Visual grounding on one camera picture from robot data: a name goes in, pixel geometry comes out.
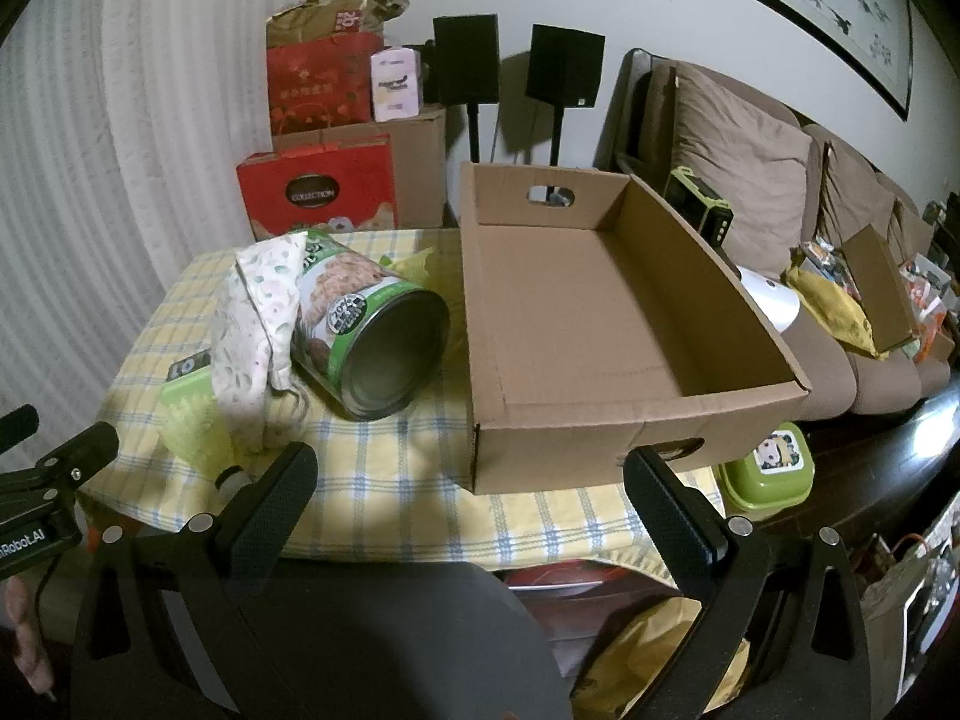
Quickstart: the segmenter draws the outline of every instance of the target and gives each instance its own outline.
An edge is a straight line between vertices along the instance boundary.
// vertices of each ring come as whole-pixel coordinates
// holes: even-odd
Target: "cloth bag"
[[[256,453],[286,445],[304,429],[307,391],[293,377],[290,341],[299,312],[306,232],[258,242],[237,251],[210,322],[210,378],[233,445]],[[267,423],[277,394],[295,399]]]

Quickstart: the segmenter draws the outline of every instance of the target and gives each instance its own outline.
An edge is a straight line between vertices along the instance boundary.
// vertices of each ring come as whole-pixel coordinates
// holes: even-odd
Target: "table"
[[[287,543],[290,557],[333,560],[468,560],[488,569],[592,557],[669,581],[622,485],[550,493],[473,495],[469,478],[469,366],[455,229],[352,233],[337,239],[373,259],[432,247],[434,286],[451,313],[440,373],[402,412],[376,422],[338,418],[311,398],[302,440],[317,450],[317,489]],[[232,250],[197,257],[171,287],[123,363],[100,418],[120,437],[117,459],[83,488],[141,522],[178,531],[222,503],[210,481],[172,457],[155,410],[172,362],[210,345],[214,295]],[[244,458],[258,476],[277,452]],[[712,471],[682,474],[722,513]]]

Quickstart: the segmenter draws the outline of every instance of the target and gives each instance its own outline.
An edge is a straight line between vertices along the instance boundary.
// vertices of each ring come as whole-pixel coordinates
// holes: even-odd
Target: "beige pillow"
[[[880,186],[870,170],[843,148],[827,143],[824,184],[820,192],[820,224],[817,232],[834,245],[841,245],[868,224],[886,237],[896,196]]]
[[[893,252],[896,264],[900,265],[920,252],[926,256],[933,241],[933,227],[923,221],[899,197],[894,203],[894,212],[887,226],[887,242]]]
[[[810,136],[677,65],[673,167],[692,167],[733,208],[723,249],[774,278],[800,242]]]

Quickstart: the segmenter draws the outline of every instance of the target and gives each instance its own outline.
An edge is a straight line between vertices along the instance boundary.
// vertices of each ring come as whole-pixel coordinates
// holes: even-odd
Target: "red paper bag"
[[[380,35],[349,31],[267,49],[271,134],[371,122],[370,57],[382,49]]]

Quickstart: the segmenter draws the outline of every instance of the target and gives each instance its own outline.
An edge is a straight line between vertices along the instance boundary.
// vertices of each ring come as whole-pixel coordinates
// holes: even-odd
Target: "yellow cloth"
[[[828,278],[792,266],[785,275],[786,284],[800,295],[800,302],[813,314],[820,327],[854,351],[883,360],[874,346],[874,332],[867,314],[846,290]]]
[[[630,709],[664,668],[700,613],[700,602],[669,598],[642,611],[587,671],[573,694],[575,720],[617,720]],[[740,642],[706,712],[740,693],[750,644]]]
[[[302,440],[317,450],[317,490],[285,554],[337,560],[468,560],[493,569],[597,557],[669,580],[623,485],[552,493],[472,495],[469,366],[458,230],[335,236],[373,260],[432,248],[430,286],[450,307],[448,349],[438,374],[400,413],[376,422],[340,418],[311,389]],[[83,491],[114,511],[166,531],[222,504],[212,483],[160,440],[160,389],[172,362],[210,345],[214,293],[231,251],[197,257],[171,287],[124,360],[100,418],[120,437],[117,459]],[[406,267],[413,273],[416,261]],[[292,398],[272,404],[270,420]],[[254,477],[277,453],[241,459]],[[709,469],[680,474],[720,512]]]

